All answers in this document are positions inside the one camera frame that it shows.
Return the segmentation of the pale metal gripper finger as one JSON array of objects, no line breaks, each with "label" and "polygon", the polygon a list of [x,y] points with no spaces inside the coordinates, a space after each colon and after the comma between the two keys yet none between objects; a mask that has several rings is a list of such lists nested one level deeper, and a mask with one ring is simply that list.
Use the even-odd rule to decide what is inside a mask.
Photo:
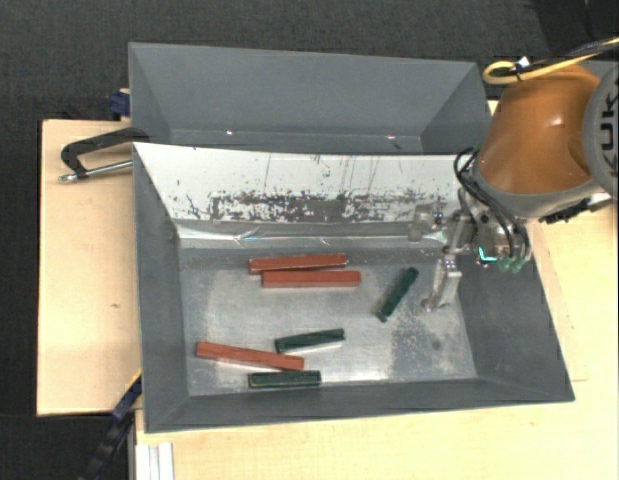
[{"label": "pale metal gripper finger", "polygon": [[456,259],[439,259],[433,274],[432,289],[422,301],[423,308],[431,312],[451,304],[461,278],[462,272]]},{"label": "pale metal gripper finger", "polygon": [[444,224],[442,204],[419,204],[408,226],[407,238],[411,242],[421,241],[425,235],[438,231]]}]

